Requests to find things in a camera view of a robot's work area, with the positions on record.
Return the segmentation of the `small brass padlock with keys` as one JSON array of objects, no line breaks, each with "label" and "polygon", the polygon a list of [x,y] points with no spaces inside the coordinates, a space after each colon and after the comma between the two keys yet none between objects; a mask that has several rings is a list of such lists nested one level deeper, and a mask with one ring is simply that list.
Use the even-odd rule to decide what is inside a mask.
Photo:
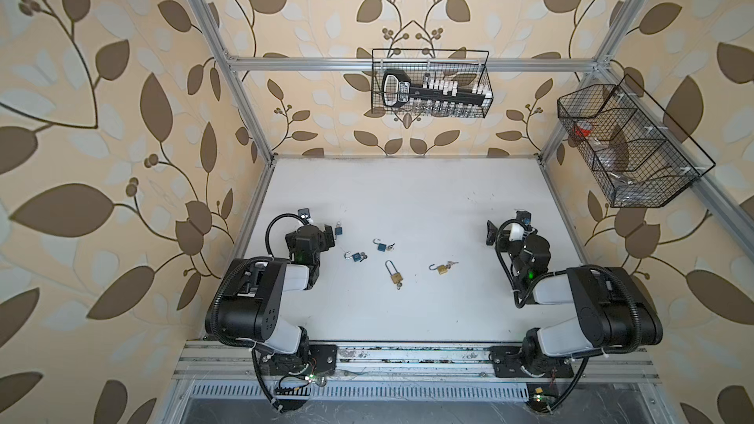
[{"label": "small brass padlock with keys", "polygon": [[431,264],[428,267],[429,271],[436,272],[439,275],[445,275],[447,274],[455,265],[457,265],[456,261],[448,261],[443,264]]}]

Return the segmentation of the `large brass padlock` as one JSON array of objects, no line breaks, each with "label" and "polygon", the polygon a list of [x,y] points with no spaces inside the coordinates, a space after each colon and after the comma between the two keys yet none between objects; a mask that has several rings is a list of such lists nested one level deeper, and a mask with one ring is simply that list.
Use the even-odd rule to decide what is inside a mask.
[{"label": "large brass padlock", "polygon": [[385,262],[385,267],[391,277],[391,281],[395,285],[396,289],[399,291],[403,287],[403,276],[396,267],[395,263],[392,260],[387,260]]}]

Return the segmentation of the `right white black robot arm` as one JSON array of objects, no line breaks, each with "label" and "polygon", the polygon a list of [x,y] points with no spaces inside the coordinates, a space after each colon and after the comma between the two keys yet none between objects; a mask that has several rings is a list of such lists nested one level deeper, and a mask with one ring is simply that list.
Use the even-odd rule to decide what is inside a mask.
[{"label": "right white black robot arm", "polygon": [[661,343],[664,331],[655,307],[626,270],[593,264],[550,270],[549,241],[538,234],[525,210],[501,225],[488,222],[486,229],[486,243],[501,264],[516,308],[571,305],[575,309],[575,316],[556,325],[529,329],[516,351],[509,347],[490,351],[499,378],[523,374],[550,381],[560,376],[569,379],[563,391],[535,392],[527,404],[532,412],[559,410],[591,358],[629,355]]}]

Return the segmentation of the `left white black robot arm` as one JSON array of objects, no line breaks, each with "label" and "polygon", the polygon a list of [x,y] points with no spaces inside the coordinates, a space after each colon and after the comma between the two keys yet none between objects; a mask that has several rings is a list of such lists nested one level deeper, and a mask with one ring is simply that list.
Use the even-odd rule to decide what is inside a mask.
[{"label": "left white black robot arm", "polygon": [[300,408],[304,390],[324,386],[339,347],[313,344],[306,328],[282,317],[286,292],[308,292],[319,279],[321,255],[336,245],[332,226],[317,227],[306,209],[283,213],[265,230],[265,255],[234,259],[205,318],[209,337],[251,353],[261,394],[280,413]]}]

